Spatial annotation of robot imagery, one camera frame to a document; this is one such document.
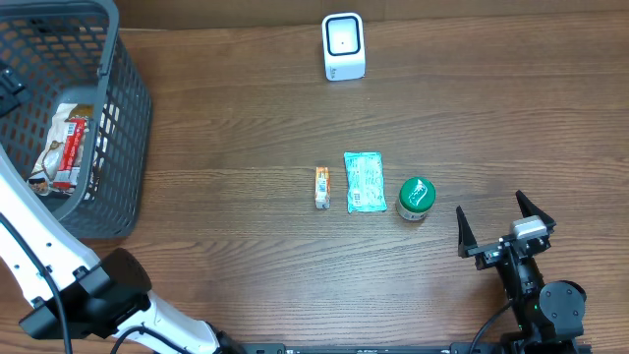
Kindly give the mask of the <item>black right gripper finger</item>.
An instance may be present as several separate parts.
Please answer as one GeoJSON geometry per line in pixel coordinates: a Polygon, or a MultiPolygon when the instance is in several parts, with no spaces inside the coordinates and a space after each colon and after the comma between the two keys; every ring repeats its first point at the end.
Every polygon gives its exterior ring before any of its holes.
{"type": "Polygon", "coordinates": [[[538,216],[547,229],[554,228],[555,220],[531,202],[521,190],[515,193],[515,197],[524,217],[538,216]]]}
{"type": "Polygon", "coordinates": [[[458,224],[458,256],[468,258],[470,252],[478,247],[476,237],[460,206],[456,207],[456,217],[458,224]]]}

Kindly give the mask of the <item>green lid jar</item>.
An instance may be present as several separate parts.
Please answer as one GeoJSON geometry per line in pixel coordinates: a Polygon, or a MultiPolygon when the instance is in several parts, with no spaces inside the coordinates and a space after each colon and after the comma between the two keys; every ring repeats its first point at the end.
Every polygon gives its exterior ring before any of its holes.
{"type": "Polygon", "coordinates": [[[436,190],[425,177],[413,177],[404,182],[398,193],[396,209],[408,221],[423,220],[433,207],[436,190]]]}

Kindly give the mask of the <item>teal wet wipes pack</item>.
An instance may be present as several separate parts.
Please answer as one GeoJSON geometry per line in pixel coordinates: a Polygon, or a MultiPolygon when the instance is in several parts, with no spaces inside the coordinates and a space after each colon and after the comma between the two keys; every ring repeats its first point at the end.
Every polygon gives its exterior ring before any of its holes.
{"type": "Polygon", "coordinates": [[[386,211],[381,153],[345,152],[348,212],[386,211]]]}

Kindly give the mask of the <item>orange tissue pack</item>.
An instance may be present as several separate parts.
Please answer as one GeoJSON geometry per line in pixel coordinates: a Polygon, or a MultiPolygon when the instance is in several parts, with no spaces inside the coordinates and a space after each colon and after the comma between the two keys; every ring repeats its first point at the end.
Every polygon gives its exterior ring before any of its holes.
{"type": "Polygon", "coordinates": [[[315,170],[314,203],[317,209],[330,208],[330,175],[327,167],[315,170]]]}

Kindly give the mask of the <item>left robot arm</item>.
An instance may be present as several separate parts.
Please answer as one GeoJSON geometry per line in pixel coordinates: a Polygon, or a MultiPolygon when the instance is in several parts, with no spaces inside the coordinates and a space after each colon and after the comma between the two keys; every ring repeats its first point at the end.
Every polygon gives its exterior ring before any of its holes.
{"type": "Polygon", "coordinates": [[[91,334],[131,339],[157,353],[241,353],[211,324],[159,298],[140,263],[116,249],[100,259],[72,236],[1,156],[1,258],[32,311],[22,329],[35,339],[72,341],[91,334]]]}

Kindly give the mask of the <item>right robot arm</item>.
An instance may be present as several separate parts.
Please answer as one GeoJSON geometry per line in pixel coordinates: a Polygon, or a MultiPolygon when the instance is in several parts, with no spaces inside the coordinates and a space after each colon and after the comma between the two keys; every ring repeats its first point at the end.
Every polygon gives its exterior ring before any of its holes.
{"type": "Polygon", "coordinates": [[[532,203],[522,191],[515,193],[522,217],[495,243],[480,246],[464,211],[456,208],[458,255],[473,258],[478,270],[494,268],[503,285],[507,303],[476,333],[467,345],[470,353],[590,353],[580,345],[587,294],[578,283],[558,280],[546,283],[535,255],[550,248],[555,220],[532,203]],[[497,343],[482,344],[486,331],[507,310],[512,310],[518,330],[501,335],[497,343]]]}

